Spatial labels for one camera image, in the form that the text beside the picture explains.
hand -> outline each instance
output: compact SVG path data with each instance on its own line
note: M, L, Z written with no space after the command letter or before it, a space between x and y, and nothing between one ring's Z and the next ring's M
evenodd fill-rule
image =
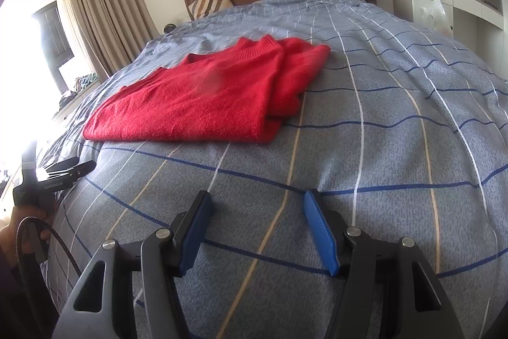
M26 205L17 207L14 206L11 214L11 221L7 226L0 230L0 248L2 249L3 255L7 259L9 266L14 268L18 263L16 258L16 232L18 230L19 223L25 217L37 217L38 219L44 220L48 224L51 224L53 217L48 216L47 213L39 209L36 206ZM51 233L49 230L42 230L41 239L49 240ZM30 240L28 237L28 232L25 228L22 236L21 248L23 253L33 253L34 249L30 244Z

gray bedsheet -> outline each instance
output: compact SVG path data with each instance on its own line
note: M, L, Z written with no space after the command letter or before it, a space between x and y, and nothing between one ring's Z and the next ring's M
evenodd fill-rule
M264 34L332 48L301 113L271 144L83 139L87 117L121 86ZM39 164L97 160L61 195L54 223L81 268L105 238L141 240L210 191L206 239L177 280L195 337L324 336L342 282L322 268L303 214L302 194L316 187L371 236L413 237L472 338L508 297L507 95L463 45L364 0L266 0L149 42L83 101ZM61 309L77 276L53 243L46 270ZM133 294L149 337L138 276Z

curtain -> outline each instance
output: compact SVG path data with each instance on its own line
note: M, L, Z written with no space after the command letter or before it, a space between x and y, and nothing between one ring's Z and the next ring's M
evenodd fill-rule
M159 35L143 0L70 0L97 75L129 65Z
M57 7L63 31L74 56L80 61L85 62L90 68L90 72L95 72L70 0L57 0Z

dresser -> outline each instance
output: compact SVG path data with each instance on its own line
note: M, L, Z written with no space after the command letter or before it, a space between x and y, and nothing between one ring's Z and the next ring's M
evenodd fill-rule
M423 8L432 3L433 0L393 0L394 15L423 25ZM505 38L503 14L480 0L441 0L441 3L453 38L476 52L497 72Z

pillow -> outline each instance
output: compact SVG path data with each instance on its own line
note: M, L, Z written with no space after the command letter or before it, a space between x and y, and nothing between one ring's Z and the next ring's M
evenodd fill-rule
M189 5L189 11L194 21L200 17L207 17L210 13L225 10L232 6L231 0L196 0Z

